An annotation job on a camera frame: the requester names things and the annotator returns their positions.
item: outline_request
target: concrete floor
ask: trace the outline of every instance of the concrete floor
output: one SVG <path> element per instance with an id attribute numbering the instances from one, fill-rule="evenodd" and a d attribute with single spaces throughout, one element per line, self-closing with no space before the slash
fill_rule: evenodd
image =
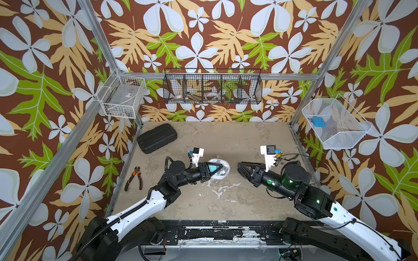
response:
<path id="1" fill-rule="evenodd" d="M 143 132 L 165 122 L 146 122 Z M 261 145 L 275 144 L 285 153 L 297 153 L 287 123 L 284 122 L 170 122 L 177 131 L 174 142 L 144 154 L 135 146 L 131 165 L 122 187 L 135 166 L 141 167 L 143 189 L 135 178 L 127 192 L 122 188 L 114 212 L 122 211 L 146 197 L 148 189 L 161 178 L 165 157 L 182 160 L 188 166 L 187 152 L 194 147 L 204 148 L 200 162 L 212 158 L 226 160 L 232 167 L 223 180 L 210 180 L 197 185 L 181 187 L 180 197 L 164 210 L 155 214 L 159 219 L 193 220 L 285 220 L 292 217 L 307 220 L 293 206 L 293 201 L 275 199 L 267 195 L 265 187 L 254 187 L 241 177 L 237 164 L 241 161 L 264 162 L 260 154 Z M 273 167 L 280 173 L 281 166 Z"/>

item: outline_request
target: wire basket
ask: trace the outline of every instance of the wire basket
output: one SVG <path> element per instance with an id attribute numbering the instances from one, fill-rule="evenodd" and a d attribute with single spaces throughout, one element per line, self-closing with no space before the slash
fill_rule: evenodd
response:
<path id="1" fill-rule="evenodd" d="M 100 104 L 107 116 L 134 119 L 143 100 L 146 86 L 141 77 L 117 75 L 108 84 Z"/>
<path id="2" fill-rule="evenodd" d="M 225 73 L 187 73 L 181 70 L 164 70 L 163 88 L 166 103 L 261 102 L 263 83 L 260 73 L 242 73 L 243 70 L 234 69 L 217 69 L 225 70 Z"/>
<path id="3" fill-rule="evenodd" d="M 360 123 L 352 113 L 356 113 Z M 302 109 L 303 115 L 325 150 L 352 149 L 372 128 L 372 125 L 342 96 L 313 99 Z M 316 127 L 313 117 L 321 117 L 325 127 Z"/>

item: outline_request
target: blue connector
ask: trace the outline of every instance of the blue connector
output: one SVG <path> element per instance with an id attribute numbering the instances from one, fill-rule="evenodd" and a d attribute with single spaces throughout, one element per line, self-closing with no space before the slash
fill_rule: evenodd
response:
<path id="1" fill-rule="evenodd" d="M 322 117 L 314 116 L 312 118 L 311 122 L 313 123 L 314 127 L 319 127 L 319 128 L 324 128 L 325 127 L 325 122 L 324 122 L 324 119 Z"/>

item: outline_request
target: black wire basket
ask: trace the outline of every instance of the black wire basket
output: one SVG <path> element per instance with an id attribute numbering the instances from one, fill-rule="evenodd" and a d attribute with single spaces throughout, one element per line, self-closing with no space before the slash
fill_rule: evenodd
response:
<path id="1" fill-rule="evenodd" d="M 187 73 L 195 69 L 164 69 L 164 101 L 166 103 L 234 103 L 259 104 L 263 83 L 260 69 L 216 69 L 205 73 Z"/>

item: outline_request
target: pliers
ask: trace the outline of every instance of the pliers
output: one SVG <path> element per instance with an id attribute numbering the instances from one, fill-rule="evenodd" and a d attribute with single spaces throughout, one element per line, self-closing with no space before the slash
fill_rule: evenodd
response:
<path id="1" fill-rule="evenodd" d="M 133 177 L 134 176 L 138 176 L 138 179 L 139 179 L 139 190 L 142 190 L 142 177 L 141 177 L 141 171 L 139 171 L 139 169 L 140 169 L 140 167 L 135 167 L 134 172 L 132 172 L 131 177 L 126 182 L 125 191 L 128 191 L 129 184 L 133 180 Z"/>

